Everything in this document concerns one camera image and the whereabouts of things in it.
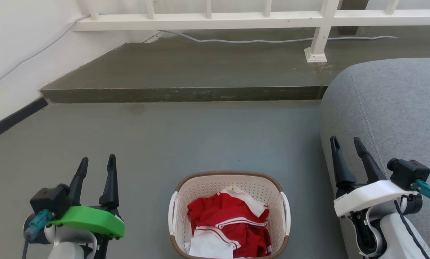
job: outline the white plastic basket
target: white plastic basket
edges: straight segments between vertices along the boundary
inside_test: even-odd
[[[188,205],[200,197],[236,186],[255,200],[268,205],[268,231],[272,253],[264,259],[277,258],[287,246],[290,232],[290,206],[281,186],[271,176],[255,172],[215,171],[187,176],[183,179],[169,204],[169,232],[172,245],[184,258],[193,259],[185,251],[185,243],[192,238],[191,223],[187,216]]]

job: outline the gray sofa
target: gray sofa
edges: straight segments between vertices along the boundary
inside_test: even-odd
[[[338,75],[320,106],[322,147],[335,194],[330,137],[337,136],[358,182],[366,182],[356,154],[358,136],[388,177],[391,158],[415,159],[430,168],[430,59],[389,59],[350,66]],[[430,200],[407,216],[430,247]],[[348,219],[340,220],[350,259],[360,259]]]

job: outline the red clothing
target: red clothing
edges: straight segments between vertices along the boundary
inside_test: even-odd
[[[198,198],[188,205],[188,210],[192,233],[197,230],[217,234],[234,247],[234,258],[271,254],[271,240],[266,229],[269,210],[266,207],[257,217],[243,200],[220,193],[210,198]]]

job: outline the sofa seam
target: sofa seam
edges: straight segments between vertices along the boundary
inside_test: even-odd
[[[373,137],[372,128],[370,127],[370,124],[368,123],[367,115],[365,113],[365,109],[363,107],[362,101],[360,100],[360,95],[359,95],[358,89],[355,87],[354,76],[352,74],[351,74],[351,86],[353,88],[353,96],[355,97],[356,103],[358,104],[360,116],[363,119],[364,127],[365,127],[366,131],[368,132],[370,145],[372,146],[373,150],[375,151],[375,156],[376,156],[376,159],[378,160],[377,164],[380,165],[381,164],[380,151],[378,149],[375,138]]]

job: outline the white cable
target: white cable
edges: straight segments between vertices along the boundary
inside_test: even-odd
[[[9,75],[13,70],[15,70],[19,65],[23,64],[24,62],[26,62],[29,59],[32,59],[33,57],[37,56],[38,54],[40,54],[42,51],[48,49],[50,46],[52,46],[55,42],[57,42],[59,39],[61,39],[63,36],[65,36],[65,34],[67,34],[68,31],[70,31],[70,29],[80,20],[83,20],[85,18],[90,17],[90,15],[86,15],[86,16],[82,16],[77,18],[71,25],[70,27],[64,31],[55,41],[53,41],[52,43],[48,44],[47,46],[45,46],[44,48],[42,48],[40,51],[37,51],[35,54],[32,54],[31,56],[22,59],[22,61],[19,61],[16,65],[14,65],[12,67],[12,69],[9,69],[7,72],[5,72],[1,77],[0,80],[3,79],[4,77],[6,77],[7,75]]]
[[[172,33],[175,35],[180,35],[185,38],[188,38],[192,41],[204,43],[204,42],[223,42],[223,43],[254,43],[254,42],[263,42],[263,43],[287,43],[287,42],[299,42],[299,41],[312,41],[313,38],[306,39],[298,39],[298,40],[286,40],[286,41],[265,41],[265,40],[253,40],[253,41],[225,41],[225,40],[198,40],[193,37],[187,36],[186,34],[174,32],[174,31],[164,31],[168,33]],[[341,37],[341,38],[328,38],[329,41],[337,41],[337,40],[377,40],[377,39],[385,39],[385,38],[397,38],[395,36],[378,36],[378,37]]]

